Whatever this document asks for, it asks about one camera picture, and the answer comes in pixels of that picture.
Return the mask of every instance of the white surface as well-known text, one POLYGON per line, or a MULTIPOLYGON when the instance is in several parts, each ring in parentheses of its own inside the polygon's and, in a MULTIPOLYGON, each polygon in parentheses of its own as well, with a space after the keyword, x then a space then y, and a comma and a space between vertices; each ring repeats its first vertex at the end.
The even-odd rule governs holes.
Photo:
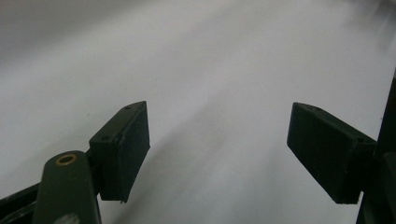
POLYGON ((151 149, 104 223, 355 223, 286 145, 291 104, 376 139, 394 25, 375 2, 1 0, 0 197, 148 101, 151 149))

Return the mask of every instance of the white table surface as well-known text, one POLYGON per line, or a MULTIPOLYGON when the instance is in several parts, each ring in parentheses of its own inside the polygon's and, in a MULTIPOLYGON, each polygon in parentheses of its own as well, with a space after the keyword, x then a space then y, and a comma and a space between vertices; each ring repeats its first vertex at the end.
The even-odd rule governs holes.
POLYGON ((0 0, 0 197, 146 100, 151 149, 104 223, 355 223, 286 145, 293 102, 374 139, 392 12, 361 0, 0 0))

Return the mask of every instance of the wedge-shaped black block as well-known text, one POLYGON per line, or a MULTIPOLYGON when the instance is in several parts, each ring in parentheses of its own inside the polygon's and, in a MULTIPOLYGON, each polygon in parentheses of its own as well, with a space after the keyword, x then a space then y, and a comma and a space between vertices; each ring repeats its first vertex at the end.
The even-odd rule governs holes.
POLYGON ((288 146, 336 203, 357 203, 376 142, 328 112, 293 104, 288 146))
POLYGON ((93 164, 100 164, 102 200, 127 202, 137 173, 149 151, 146 102, 121 109, 90 140, 93 164))

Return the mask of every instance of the black metal bracket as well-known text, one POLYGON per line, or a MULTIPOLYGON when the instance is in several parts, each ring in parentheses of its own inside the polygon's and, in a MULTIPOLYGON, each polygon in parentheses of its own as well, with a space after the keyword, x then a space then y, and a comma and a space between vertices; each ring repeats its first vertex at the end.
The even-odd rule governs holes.
POLYGON ((357 203, 357 224, 396 223, 396 72, 376 142, 319 107, 294 103, 288 146, 336 203, 357 203))
POLYGON ((149 151, 146 102, 121 109, 90 140, 87 153, 48 160, 41 183, 0 201, 0 224, 101 223, 96 195, 127 202, 149 151))

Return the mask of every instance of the screw hole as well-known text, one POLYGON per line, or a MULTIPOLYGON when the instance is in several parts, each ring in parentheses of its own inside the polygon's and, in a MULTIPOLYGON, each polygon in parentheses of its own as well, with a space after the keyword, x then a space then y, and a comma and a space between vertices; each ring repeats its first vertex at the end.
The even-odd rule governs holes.
POLYGON ((77 156, 75 154, 67 154, 67 155, 64 155, 64 156, 58 158, 58 160, 56 160, 56 164, 65 166, 65 165, 68 165, 68 164, 74 162, 76 160, 76 158, 77 158, 77 156))

